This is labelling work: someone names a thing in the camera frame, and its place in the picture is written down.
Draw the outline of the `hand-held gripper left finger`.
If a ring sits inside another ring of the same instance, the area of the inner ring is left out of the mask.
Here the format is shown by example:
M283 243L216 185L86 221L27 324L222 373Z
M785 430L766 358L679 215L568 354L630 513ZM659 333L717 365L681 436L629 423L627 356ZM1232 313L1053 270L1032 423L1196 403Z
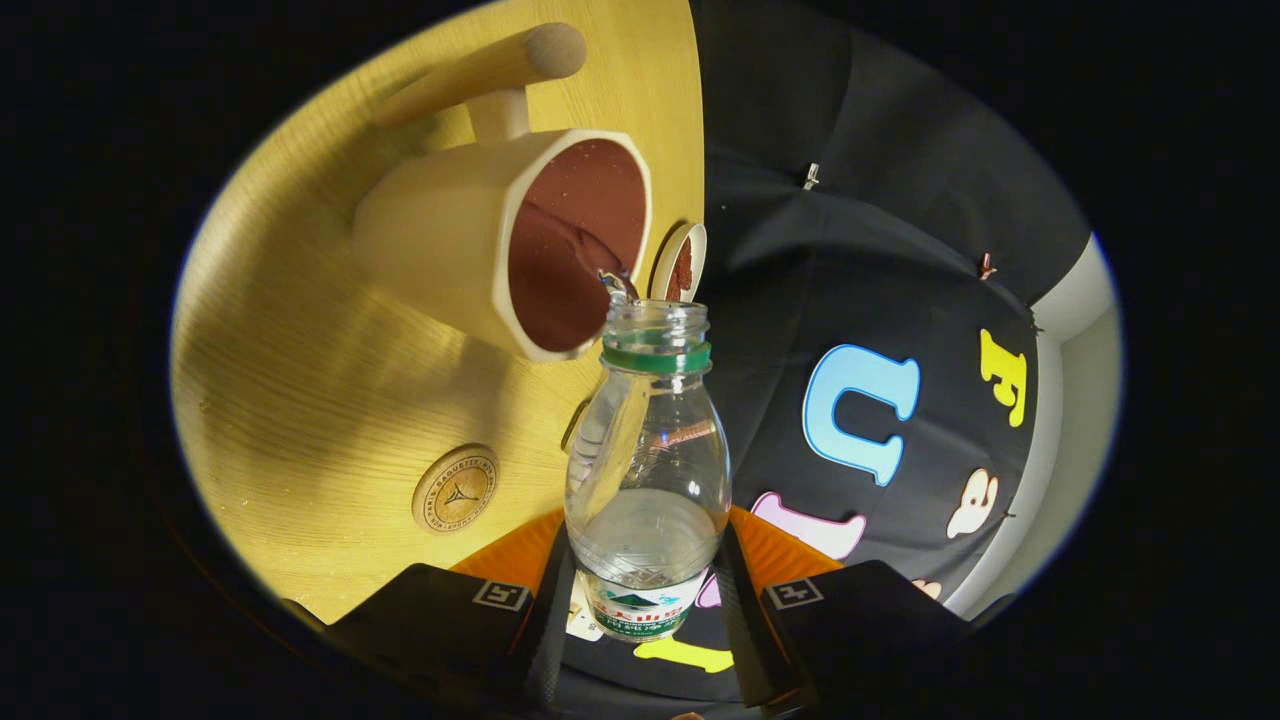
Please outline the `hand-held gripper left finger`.
M558 509L453 568L406 568L325 637L465 716L549 716L573 579Z

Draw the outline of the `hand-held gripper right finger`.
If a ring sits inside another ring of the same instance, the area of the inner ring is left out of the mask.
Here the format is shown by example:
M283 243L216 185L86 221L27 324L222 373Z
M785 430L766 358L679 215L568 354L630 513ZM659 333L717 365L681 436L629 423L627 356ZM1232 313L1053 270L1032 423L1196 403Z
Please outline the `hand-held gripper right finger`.
M741 507L713 568L742 702L765 716L876 716L972 634L888 564L844 566Z

